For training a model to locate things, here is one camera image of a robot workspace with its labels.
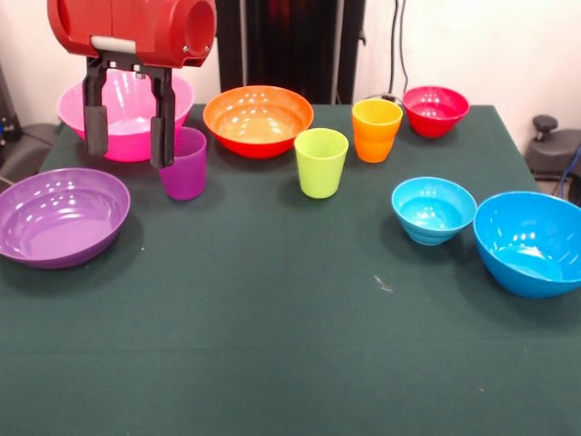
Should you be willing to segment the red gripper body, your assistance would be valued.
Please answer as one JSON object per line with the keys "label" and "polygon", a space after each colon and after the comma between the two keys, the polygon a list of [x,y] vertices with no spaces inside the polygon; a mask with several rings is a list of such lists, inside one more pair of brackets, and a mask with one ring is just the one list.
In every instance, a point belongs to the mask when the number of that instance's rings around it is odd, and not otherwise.
{"label": "red gripper body", "polygon": [[69,53],[96,58],[96,38],[128,41],[142,64],[200,66],[217,30],[213,1],[49,1],[55,38]]}

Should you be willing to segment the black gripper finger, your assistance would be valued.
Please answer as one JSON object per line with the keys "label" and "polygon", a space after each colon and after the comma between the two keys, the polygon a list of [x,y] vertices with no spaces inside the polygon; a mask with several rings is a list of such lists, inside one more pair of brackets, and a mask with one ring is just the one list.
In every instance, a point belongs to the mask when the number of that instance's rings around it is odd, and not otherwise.
{"label": "black gripper finger", "polygon": [[83,80],[84,140],[87,151],[93,156],[104,156],[108,150],[107,108],[103,104],[103,87],[110,63],[115,54],[100,53],[86,58],[86,75]]}
{"label": "black gripper finger", "polygon": [[175,94],[172,69],[138,64],[135,72],[147,75],[155,99],[155,116],[151,119],[151,164],[156,169],[171,166],[174,161]]}

